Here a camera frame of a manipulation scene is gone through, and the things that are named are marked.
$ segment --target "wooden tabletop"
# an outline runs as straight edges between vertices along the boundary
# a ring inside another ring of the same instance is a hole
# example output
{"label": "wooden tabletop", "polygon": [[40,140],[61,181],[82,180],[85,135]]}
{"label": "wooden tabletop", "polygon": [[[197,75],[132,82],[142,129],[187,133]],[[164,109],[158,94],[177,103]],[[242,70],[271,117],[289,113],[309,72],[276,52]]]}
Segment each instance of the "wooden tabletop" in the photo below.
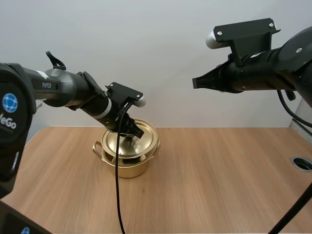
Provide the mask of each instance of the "wooden tabletop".
{"label": "wooden tabletop", "polygon": [[[312,181],[290,128],[158,128],[139,177],[119,179],[127,233],[266,233]],[[26,145],[3,201],[53,233],[120,233],[115,177],[92,152],[101,127],[50,127]],[[312,233],[312,201],[283,230]]]}

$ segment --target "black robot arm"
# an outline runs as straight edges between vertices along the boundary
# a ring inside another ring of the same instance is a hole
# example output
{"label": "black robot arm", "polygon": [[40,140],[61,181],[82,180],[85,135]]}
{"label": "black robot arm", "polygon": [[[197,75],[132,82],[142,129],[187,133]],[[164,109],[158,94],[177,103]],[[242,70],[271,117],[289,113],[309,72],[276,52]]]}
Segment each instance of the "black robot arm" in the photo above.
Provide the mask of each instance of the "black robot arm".
{"label": "black robot arm", "polygon": [[[13,189],[37,99],[53,107],[81,109],[111,132],[118,131],[125,106],[145,105],[143,93],[115,82],[103,91],[87,72],[67,72],[62,62],[47,55],[54,68],[46,72],[0,63],[0,198]],[[120,133],[138,138],[144,134],[128,114]]]}
{"label": "black robot arm", "polygon": [[271,50],[272,19],[217,26],[206,39],[208,47],[231,47],[228,60],[193,79],[194,88],[241,93],[248,90],[285,90],[293,100],[298,91],[312,106],[312,27]]}

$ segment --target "black cable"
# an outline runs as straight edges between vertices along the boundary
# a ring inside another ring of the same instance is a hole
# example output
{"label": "black cable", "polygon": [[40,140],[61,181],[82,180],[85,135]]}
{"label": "black cable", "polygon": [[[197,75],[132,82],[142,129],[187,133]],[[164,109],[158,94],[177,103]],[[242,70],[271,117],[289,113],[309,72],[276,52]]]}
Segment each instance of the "black cable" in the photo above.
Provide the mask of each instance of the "black cable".
{"label": "black cable", "polygon": [[48,56],[48,58],[50,59],[52,65],[53,65],[53,68],[57,68],[57,69],[61,69],[61,70],[66,71],[66,66],[65,66],[65,64],[64,64],[61,60],[59,60],[59,59],[57,59],[56,57],[54,57],[54,56],[51,54],[50,51],[47,51],[47,52],[45,52],[45,53],[46,53],[46,55]]}
{"label": "black cable", "polygon": [[121,219],[121,213],[120,213],[119,182],[118,182],[118,156],[119,156],[120,132],[121,132],[121,126],[122,126],[123,117],[127,113],[127,110],[131,107],[131,105],[132,105],[132,103],[128,103],[125,106],[125,109],[123,110],[123,112],[121,114],[120,122],[119,122],[119,126],[118,126],[118,132],[117,132],[117,142],[116,142],[116,161],[115,161],[116,197],[117,197],[118,219],[119,219],[119,224],[120,224],[120,228],[121,228],[122,234],[125,234],[125,230],[123,228],[122,219]]}
{"label": "black cable", "polygon": [[300,118],[299,116],[297,116],[294,112],[292,112],[289,107],[287,106],[284,97],[282,95],[282,92],[280,90],[277,91],[279,100],[281,101],[285,111],[294,119],[296,119],[298,122],[303,123],[304,125],[307,125],[308,127],[312,128],[312,123],[306,122],[304,119]]}
{"label": "black cable", "polygon": [[295,217],[295,215],[304,207],[304,205],[312,197],[312,183],[291,207],[291,209],[281,218],[281,220],[273,227],[269,234],[279,233],[288,223]]}

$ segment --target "metal pot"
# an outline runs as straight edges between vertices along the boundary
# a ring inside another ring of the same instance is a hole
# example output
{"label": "metal pot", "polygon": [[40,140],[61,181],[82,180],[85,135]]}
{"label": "metal pot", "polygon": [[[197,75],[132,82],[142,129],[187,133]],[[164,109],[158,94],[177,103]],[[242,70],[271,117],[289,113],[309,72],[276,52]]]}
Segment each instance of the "metal pot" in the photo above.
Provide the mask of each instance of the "metal pot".
{"label": "metal pot", "polygon": [[[120,137],[118,156],[118,176],[121,178],[133,178],[146,171],[149,160],[152,159],[160,147],[160,141],[156,129],[143,120],[135,120],[137,126],[144,131],[141,139]],[[115,173],[117,133],[106,131],[102,137],[102,143],[96,141],[92,151],[110,165],[110,170]],[[101,154],[96,147],[102,148]]]}

